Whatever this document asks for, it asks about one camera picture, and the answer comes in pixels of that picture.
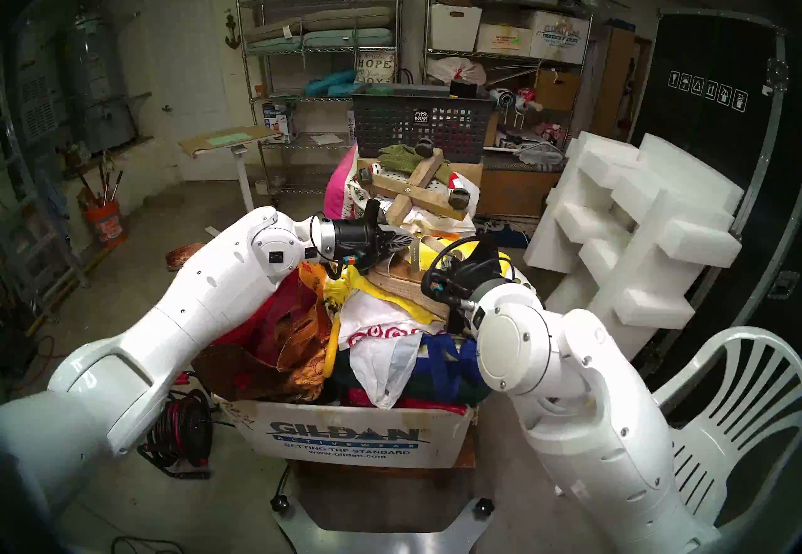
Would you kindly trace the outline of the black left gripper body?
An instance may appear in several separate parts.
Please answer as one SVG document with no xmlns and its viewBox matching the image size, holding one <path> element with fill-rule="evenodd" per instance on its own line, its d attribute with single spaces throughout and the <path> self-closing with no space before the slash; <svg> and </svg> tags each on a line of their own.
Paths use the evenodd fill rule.
<svg viewBox="0 0 802 554">
<path fill-rule="evenodd" d="M 347 267 L 364 275 L 381 261 L 389 260 L 395 253 L 396 233 L 383 229 L 387 225 L 378 199 L 367 201 L 360 218 L 333 220 L 332 278 L 340 278 Z"/>
</svg>

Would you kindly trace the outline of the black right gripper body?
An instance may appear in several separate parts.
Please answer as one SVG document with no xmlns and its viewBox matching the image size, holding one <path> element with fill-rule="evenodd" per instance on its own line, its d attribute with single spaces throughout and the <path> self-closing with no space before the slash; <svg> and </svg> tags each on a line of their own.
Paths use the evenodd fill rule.
<svg viewBox="0 0 802 554">
<path fill-rule="evenodd" d="M 493 236 L 469 236 L 437 254 L 422 277 L 422 294 L 447 306 L 446 332 L 470 334 L 483 285 L 515 279 L 514 265 L 500 256 Z"/>
</svg>

